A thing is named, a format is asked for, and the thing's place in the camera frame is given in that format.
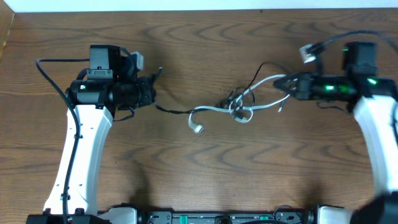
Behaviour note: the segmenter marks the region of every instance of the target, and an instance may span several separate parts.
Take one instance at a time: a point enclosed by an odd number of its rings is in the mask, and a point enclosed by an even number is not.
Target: green light
[[[335,89],[335,86],[327,85],[327,86],[325,86],[325,89],[326,89],[326,90],[334,90],[334,89]]]
[[[376,85],[377,84],[377,80],[374,80],[372,78],[368,78],[368,82],[371,83],[372,85]]]

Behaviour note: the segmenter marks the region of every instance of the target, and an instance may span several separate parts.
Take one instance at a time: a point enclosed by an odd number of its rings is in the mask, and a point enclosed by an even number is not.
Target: wood grain
[[[18,14],[0,63],[0,223],[40,213],[57,174],[66,107],[35,67],[37,58],[85,58],[90,44],[140,51],[144,72],[164,74],[155,87],[165,108],[213,105],[247,85],[263,61],[291,71],[298,49],[355,29],[398,36],[396,9]],[[341,49],[329,47],[328,73],[341,74]],[[397,78],[397,56],[379,46],[381,75]],[[66,89],[84,63],[44,65]],[[265,66],[260,77],[281,73]],[[259,103],[283,96],[266,84]],[[126,115],[118,112],[117,117]],[[121,202],[175,210],[268,210],[280,204],[327,203],[357,208],[373,196],[371,168],[352,116],[290,99],[281,113],[256,113],[248,124],[202,113],[195,135],[185,115],[137,110],[114,123],[98,183],[101,210]]]
[[[13,20],[14,12],[3,0],[0,0],[0,60],[2,56],[2,51],[6,47],[8,33],[10,31]]]

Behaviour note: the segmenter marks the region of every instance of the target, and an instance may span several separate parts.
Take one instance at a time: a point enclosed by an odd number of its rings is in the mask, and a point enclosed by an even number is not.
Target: white cable connector
[[[229,113],[229,114],[233,114],[236,111],[239,110],[243,110],[243,111],[248,111],[250,112],[250,117],[249,118],[239,118],[237,116],[233,116],[233,118],[235,119],[235,121],[240,122],[240,123],[248,123],[250,120],[252,120],[253,115],[254,115],[254,110],[261,110],[261,109],[265,109],[265,108],[269,108],[271,106],[274,106],[278,103],[283,102],[284,100],[286,100],[290,95],[286,95],[285,97],[283,97],[280,100],[277,100],[273,103],[269,103],[266,105],[258,105],[258,106],[243,106],[243,101],[242,98],[248,94],[250,91],[252,91],[253,89],[257,88],[259,85],[261,85],[262,83],[271,80],[273,78],[283,78],[286,75],[284,74],[279,74],[279,75],[273,75],[270,77],[267,77],[259,82],[257,82],[256,84],[254,84],[253,86],[250,86],[250,88],[248,88],[247,90],[245,90],[240,96],[238,96],[236,99],[234,99],[228,106],[228,109],[223,109],[223,108],[217,108],[214,106],[197,106],[196,108],[194,108],[191,113],[189,114],[189,118],[188,118],[188,125],[189,127],[193,130],[193,132],[195,133],[201,133],[203,131],[203,125],[201,124],[196,124],[195,122],[193,122],[193,114],[195,113],[195,110],[200,110],[200,109],[208,109],[208,110],[213,110],[213,111],[218,111],[218,112],[222,112],[222,113]]]

